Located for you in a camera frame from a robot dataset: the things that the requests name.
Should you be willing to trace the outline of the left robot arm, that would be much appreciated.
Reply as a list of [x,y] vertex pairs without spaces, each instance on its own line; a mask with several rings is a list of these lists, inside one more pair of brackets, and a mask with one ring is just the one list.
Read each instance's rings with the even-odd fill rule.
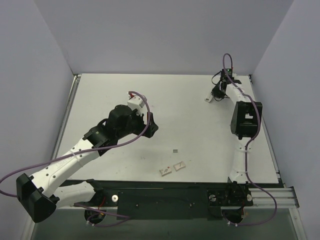
[[18,201],[35,223],[44,221],[58,207],[70,204],[75,198],[92,206],[99,205],[103,200],[102,188],[93,182],[84,181],[73,190],[63,190],[62,183],[108,150],[119,148],[122,138],[131,134],[151,138],[158,129],[148,105],[117,105],[108,118],[85,133],[65,155],[32,175],[20,175],[16,179]]

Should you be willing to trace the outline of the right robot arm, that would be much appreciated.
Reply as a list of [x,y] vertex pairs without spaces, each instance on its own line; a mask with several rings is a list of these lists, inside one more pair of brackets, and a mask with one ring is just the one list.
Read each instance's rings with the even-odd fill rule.
[[232,68],[222,69],[219,74],[219,81],[214,84],[209,99],[217,102],[230,99],[234,104],[230,131],[236,140],[228,177],[228,183],[234,187],[223,192],[224,201],[234,205],[241,197],[244,202],[248,200],[248,184],[252,182],[249,178],[249,153],[252,142],[260,133],[263,105],[245,93],[242,82],[233,77]]

